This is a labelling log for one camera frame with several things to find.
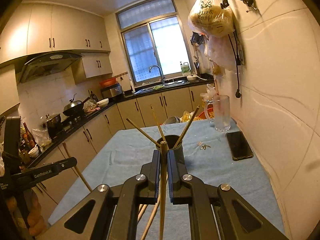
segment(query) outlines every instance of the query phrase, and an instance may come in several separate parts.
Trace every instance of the silver screw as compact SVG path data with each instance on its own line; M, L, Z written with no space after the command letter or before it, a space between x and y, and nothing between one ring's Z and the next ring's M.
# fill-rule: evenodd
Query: silver screw
M190 175L190 174L184 174L184 175L182 176L182 178L183 178L184 180L186 180L186 181L189 181L189 180L192 180L192 175Z
M106 184L101 184L98 186L98 191L100 192L105 192L108 189L108 185Z
M220 187L221 187L221 189L222 189L223 191L228 191L228 190L231 189L230 185L227 184L227 183L221 184Z
M136 180L138 180L138 181L145 180L145 179L146 179L146 176L144 174L138 174L136 176Z

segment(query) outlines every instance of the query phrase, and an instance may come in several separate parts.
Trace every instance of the window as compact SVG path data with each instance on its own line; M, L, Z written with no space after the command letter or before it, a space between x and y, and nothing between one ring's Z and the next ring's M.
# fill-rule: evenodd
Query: window
M172 0L151 0L118 13L124 47L135 85L181 76L189 54Z

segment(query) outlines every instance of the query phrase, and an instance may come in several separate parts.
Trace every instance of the faucet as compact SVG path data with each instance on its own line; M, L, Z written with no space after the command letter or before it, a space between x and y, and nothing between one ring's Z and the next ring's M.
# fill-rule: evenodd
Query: faucet
M151 73L151 69L153 67L157 67L159 69L159 73L160 73L160 76L161 76L161 83L164 85L164 78L165 76L163 75L163 72L162 72L162 69L158 66L158 65L152 65L150 68L149 68L149 73Z

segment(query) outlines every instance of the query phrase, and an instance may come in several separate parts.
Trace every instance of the smartphone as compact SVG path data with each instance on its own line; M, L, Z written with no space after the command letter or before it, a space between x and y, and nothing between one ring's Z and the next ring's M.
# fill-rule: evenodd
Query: smartphone
M242 131L226 133L228 144L234 161L253 157L253 152Z

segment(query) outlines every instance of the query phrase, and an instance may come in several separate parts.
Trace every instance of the sink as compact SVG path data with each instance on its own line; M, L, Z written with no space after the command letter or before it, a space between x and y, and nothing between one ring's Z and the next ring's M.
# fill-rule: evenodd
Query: sink
M184 84L184 82L185 82L184 80L178 80L178 81L174 81L174 82L169 82L169 83L166 83L163 88L159 88L159 89L157 89L156 91L159 91L159 90L161 90L161 89L168 88L168 87L179 86L179 85ZM148 87L148 88L143 88L143 89L135 92L134 95L138 95L138 94L141 94L141 93L150 92L150 91L152 91L153 88L156 87L156 86L152 86L152 87Z

